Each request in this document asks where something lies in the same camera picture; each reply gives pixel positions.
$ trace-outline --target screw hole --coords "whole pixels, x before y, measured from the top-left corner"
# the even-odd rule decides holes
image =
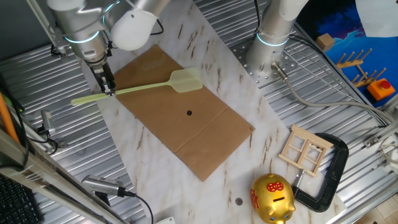
[[[243,204],[243,200],[241,198],[237,198],[235,199],[235,204],[240,206]]]

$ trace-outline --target black c-clamp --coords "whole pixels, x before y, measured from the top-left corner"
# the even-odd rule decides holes
[[[316,133],[315,135],[332,143],[335,147],[335,153],[329,165],[328,172],[326,173],[325,180],[316,198],[299,189],[299,183],[303,172],[300,174],[301,176],[299,176],[300,180],[297,182],[297,186],[292,186],[292,189],[296,200],[316,212],[324,212],[328,210],[335,196],[337,186],[340,183],[348,160],[349,152],[348,146],[338,137],[326,133]]]

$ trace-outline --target red label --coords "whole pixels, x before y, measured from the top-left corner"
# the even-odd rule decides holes
[[[276,182],[276,183],[269,183],[267,185],[267,190],[269,192],[275,192],[275,191],[283,191],[284,190],[284,185],[281,182]]]
[[[258,208],[260,208],[257,199],[259,198],[256,196],[256,193],[254,192],[253,189],[250,189],[250,198],[251,198],[251,204],[253,205],[254,210],[256,211]]]

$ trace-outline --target orange pipe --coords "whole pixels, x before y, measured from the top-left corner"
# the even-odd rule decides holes
[[[15,132],[15,129],[14,129],[14,125],[12,123],[10,112],[8,111],[7,104],[4,101],[4,98],[2,97],[1,93],[0,93],[0,114],[4,121],[4,125],[7,129],[8,135],[10,135],[10,137],[12,137],[13,140],[15,140],[16,142],[18,142],[20,144],[17,133]]]

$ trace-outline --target marble surface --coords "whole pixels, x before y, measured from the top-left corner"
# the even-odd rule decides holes
[[[269,172],[284,176],[290,183],[294,181],[298,170],[278,158],[289,130],[192,1],[171,1],[160,20],[165,32],[151,37],[143,48],[134,52],[113,50],[114,56],[108,59],[112,71],[157,44],[181,66],[198,68],[204,85],[256,130],[202,182],[117,99],[99,100],[137,194],[149,203],[156,221],[173,216],[177,224],[263,223],[252,209],[250,186]],[[98,91],[90,70],[83,66],[83,71],[90,87]],[[315,195],[322,180],[319,173],[317,178],[305,177],[300,188]],[[241,198],[243,204],[236,205],[236,198]],[[299,202],[295,206],[288,224],[326,223],[346,209],[337,196],[323,213],[313,212]]]

